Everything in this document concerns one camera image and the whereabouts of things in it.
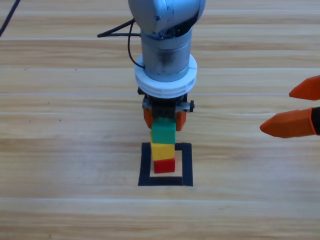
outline yellow block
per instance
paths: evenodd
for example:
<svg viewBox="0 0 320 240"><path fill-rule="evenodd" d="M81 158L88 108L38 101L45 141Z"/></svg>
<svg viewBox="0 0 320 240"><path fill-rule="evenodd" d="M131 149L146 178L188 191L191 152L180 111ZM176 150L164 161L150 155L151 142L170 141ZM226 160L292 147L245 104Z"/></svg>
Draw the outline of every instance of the yellow block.
<svg viewBox="0 0 320 240"><path fill-rule="evenodd" d="M153 143L152 134L150 133L151 155L153 161L175 158L175 145Z"/></svg>

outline metal cylinder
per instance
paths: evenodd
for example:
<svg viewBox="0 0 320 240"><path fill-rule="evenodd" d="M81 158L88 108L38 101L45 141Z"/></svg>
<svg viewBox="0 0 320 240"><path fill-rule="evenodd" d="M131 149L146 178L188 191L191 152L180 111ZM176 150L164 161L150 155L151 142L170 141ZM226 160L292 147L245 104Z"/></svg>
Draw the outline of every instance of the metal cylinder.
<svg viewBox="0 0 320 240"><path fill-rule="evenodd" d="M170 39L156 39L141 33L145 74L159 82L174 82L189 70L192 28L184 35Z"/></svg>

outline black tape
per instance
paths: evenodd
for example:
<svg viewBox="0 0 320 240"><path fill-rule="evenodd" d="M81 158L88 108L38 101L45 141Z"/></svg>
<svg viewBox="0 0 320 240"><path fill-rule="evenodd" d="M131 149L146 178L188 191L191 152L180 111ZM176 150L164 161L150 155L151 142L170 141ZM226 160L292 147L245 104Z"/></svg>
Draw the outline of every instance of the black tape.
<svg viewBox="0 0 320 240"><path fill-rule="evenodd" d="M176 143L176 151L182 151L182 176L153 176L151 170L151 145L142 143L141 164L138 186L190 186L193 183L192 145L191 143Z"/></svg>

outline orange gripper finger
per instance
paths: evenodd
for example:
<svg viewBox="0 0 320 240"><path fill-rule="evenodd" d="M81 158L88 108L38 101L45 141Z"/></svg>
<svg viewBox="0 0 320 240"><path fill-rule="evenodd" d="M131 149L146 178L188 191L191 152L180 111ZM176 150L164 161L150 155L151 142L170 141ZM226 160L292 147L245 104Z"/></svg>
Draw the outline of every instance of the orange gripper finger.
<svg viewBox="0 0 320 240"><path fill-rule="evenodd" d="M143 109L143 117L148 128L152 128L152 123L154 122L154 117L152 116L152 111L149 109Z"/></svg>
<svg viewBox="0 0 320 240"><path fill-rule="evenodd" d="M176 113L176 130L181 131L187 120L187 113L179 111Z"/></svg>
<svg viewBox="0 0 320 240"><path fill-rule="evenodd" d="M262 132L278 138L316 135L313 108L278 113L260 126Z"/></svg>
<svg viewBox="0 0 320 240"><path fill-rule="evenodd" d="M289 96L296 99L320 100L320 75L304 80L289 93Z"/></svg>

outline black cable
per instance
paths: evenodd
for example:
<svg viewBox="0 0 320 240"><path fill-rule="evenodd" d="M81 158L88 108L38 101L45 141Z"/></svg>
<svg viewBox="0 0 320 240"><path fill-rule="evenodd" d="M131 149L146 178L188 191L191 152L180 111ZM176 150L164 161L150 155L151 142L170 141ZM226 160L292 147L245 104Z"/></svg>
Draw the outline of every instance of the black cable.
<svg viewBox="0 0 320 240"><path fill-rule="evenodd" d="M0 28L0 37L1 35L4 33L4 31L6 30L6 27L8 26L13 14L15 13L15 10L17 9L18 5L20 3L20 0L15 0L8 16L6 17L6 19L4 20L4 23L2 25L2 27Z"/></svg>
<svg viewBox="0 0 320 240"><path fill-rule="evenodd" d="M141 37L140 33L131 33L131 37ZM129 37L129 33L111 33L106 37Z"/></svg>
<svg viewBox="0 0 320 240"><path fill-rule="evenodd" d="M129 31L129 36L128 36L128 53L129 53L129 57L130 57L131 61L132 61L135 65L137 65L138 67L140 67L140 68L142 68L142 69L145 69L144 66L141 66L140 64L136 63L136 61L135 61L135 60L133 59L133 57L131 56L131 51L130 51L130 36L131 36L131 32L132 32L132 28L133 28L133 26L134 26L134 23L135 23L135 21L134 21L133 23L131 23L131 26L130 26L130 31Z"/></svg>
<svg viewBox="0 0 320 240"><path fill-rule="evenodd" d="M97 37L98 38L108 37L110 34L116 32L116 31L119 31L120 29L123 29L131 24L134 24L134 23L135 23L135 19L132 19L132 20L127 21L126 23L121 24L120 26L117 26L109 31L105 31L103 33L98 34Z"/></svg>

